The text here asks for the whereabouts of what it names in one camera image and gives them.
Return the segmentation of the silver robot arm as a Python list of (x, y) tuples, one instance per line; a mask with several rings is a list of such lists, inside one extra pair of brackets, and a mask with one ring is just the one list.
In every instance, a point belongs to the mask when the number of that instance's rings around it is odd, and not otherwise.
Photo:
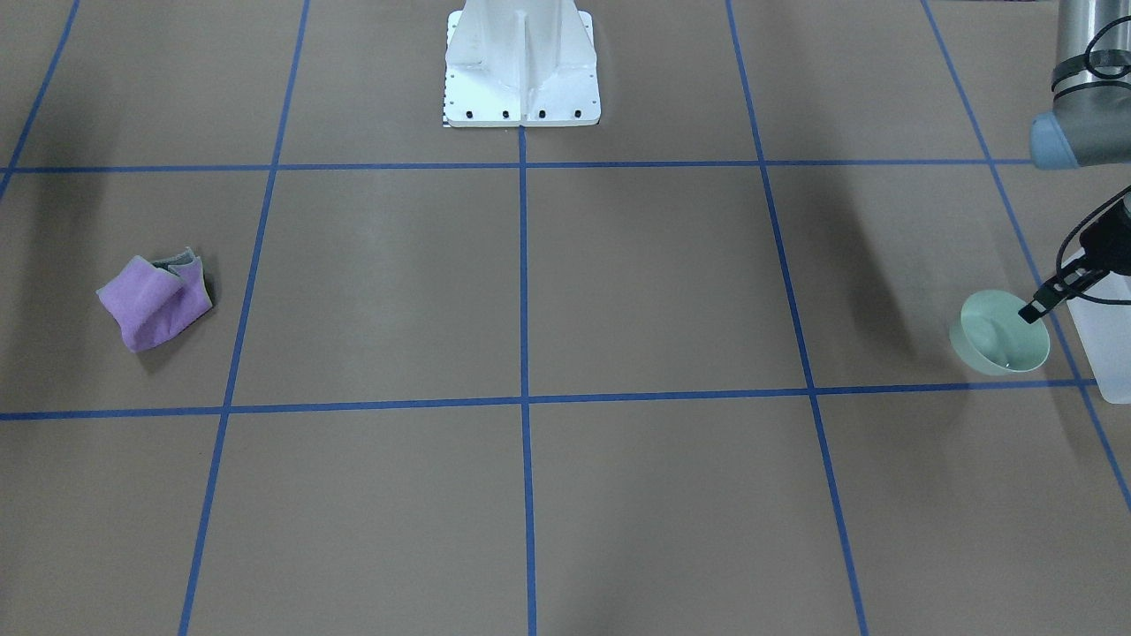
[[(1062, 1), (1057, 65), (1051, 70), (1051, 109), (1034, 117), (1031, 162), (1039, 170), (1077, 170), (1126, 163), (1130, 157), (1130, 45), (1126, 1)], [(1019, 315), (1038, 323), (1067, 300), (1126, 307), (1126, 300), (1089, 294), (1111, 274), (1126, 276), (1130, 259), (1128, 189), (1114, 194), (1070, 231), (1051, 277)]]

